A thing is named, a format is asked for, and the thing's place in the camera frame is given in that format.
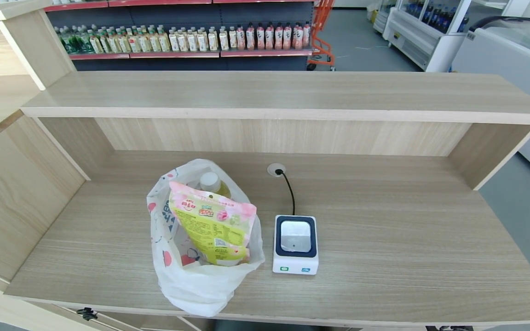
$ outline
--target chest freezer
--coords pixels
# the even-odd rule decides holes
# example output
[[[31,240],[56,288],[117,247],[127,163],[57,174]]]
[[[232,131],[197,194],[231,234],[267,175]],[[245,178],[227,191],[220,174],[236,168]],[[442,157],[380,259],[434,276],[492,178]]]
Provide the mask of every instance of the chest freezer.
[[[530,18],[488,17],[473,25],[451,69],[498,74],[530,95]],[[519,150],[530,162],[530,140]]]

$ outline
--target pink bottle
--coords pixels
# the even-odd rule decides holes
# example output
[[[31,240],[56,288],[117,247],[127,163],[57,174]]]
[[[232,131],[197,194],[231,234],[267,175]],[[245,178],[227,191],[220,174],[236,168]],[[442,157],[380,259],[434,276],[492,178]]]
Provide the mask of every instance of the pink bottle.
[[[298,24],[298,28],[296,29],[296,36],[294,37],[294,48],[296,48],[297,50],[301,50],[303,42],[304,29],[301,27],[300,24]]]
[[[257,50],[264,50],[265,49],[265,30],[263,29],[263,25],[259,23],[259,26],[257,27]]]
[[[278,23],[277,28],[275,29],[275,49],[281,50],[283,40],[283,28],[282,24]]]
[[[283,30],[283,48],[284,50],[292,48],[292,27],[289,23],[286,24],[286,28]]]
[[[273,24],[269,22],[269,25],[267,25],[267,30],[265,30],[265,49],[269,51],[273,50],[274,30]]]
[[[247,50],[255,50],[255,28],[253,28],[253,23],[249,23],[247,28]]]
[[[302,46],[310,46],[310,22],[306,22],[304,25],[304,36],[302,37]]]
[[[242,51],[244,50],[246,43],[244,41],[244,29],[242,29],[242,25],[238,25],[238,28],[236,29],[236,46],[238,50]]]
[[[292,47],[296,48],[296,34],[298,32],[298,27],[300,26],[300,23],[296,22],[296,25],[294,25],[293,31],[292,31]]]

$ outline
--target red shelf edge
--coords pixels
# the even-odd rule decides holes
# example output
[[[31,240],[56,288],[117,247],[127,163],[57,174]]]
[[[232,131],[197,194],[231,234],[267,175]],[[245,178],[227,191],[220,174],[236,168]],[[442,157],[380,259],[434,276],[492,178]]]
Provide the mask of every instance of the red shelf edge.
[[[289,51],[222,51],[223,58],[240,57],[308,57],[312,55],[311,49]]]
[[[108,6],[206,5],[211,3],[212,0],[110,0]]]
[[[252,4],[255,2],[313,2],[314,0],[214,0],[215,4]]]
[[[130,53],[130,58],[218,58],[219,52]]]
[[[46,12],[68,11],[72,9],[104,8],[107,6],[108,6],[107,1],[71,2],[70,4],[48,6],[44,8],[44,11]]]
[[[83,59],[127,59],[130,54],[69,54],[69,59],[83,60]]]

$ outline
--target black cable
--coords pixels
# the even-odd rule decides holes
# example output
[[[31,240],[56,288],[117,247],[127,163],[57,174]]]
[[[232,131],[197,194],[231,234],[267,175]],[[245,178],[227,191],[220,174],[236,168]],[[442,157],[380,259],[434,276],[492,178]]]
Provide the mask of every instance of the black cable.
[[[286,174],[281,169],[277,169],[275,173],[278,175],[283,175],[283,178],[286,179],[286,183],[288,183],[288,188],[290,189],[290,194],[292,195],[292,215],[296,215],[296,199],[294,199],[294,191],[292,190],[292,186],[290,185],[288,176],[286,176]]]

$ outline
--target barcode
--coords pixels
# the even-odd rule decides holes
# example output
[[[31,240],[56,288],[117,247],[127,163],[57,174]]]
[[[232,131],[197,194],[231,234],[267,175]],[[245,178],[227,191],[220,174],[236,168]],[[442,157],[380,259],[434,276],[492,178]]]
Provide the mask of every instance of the barcode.
[[[226,241],[219,238],[214,238],[214,246],[226,247]]]

